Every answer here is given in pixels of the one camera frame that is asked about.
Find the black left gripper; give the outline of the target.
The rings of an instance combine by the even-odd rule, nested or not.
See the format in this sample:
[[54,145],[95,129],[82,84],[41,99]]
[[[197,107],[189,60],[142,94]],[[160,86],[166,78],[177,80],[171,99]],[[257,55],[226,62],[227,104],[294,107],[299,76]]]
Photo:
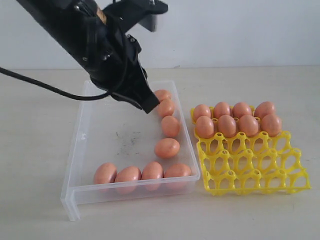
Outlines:
[[89,74],[104,93],[146,114],[160,101],[139,62],[138,41],[108,19],[94,0],[21,0],[19,4]]

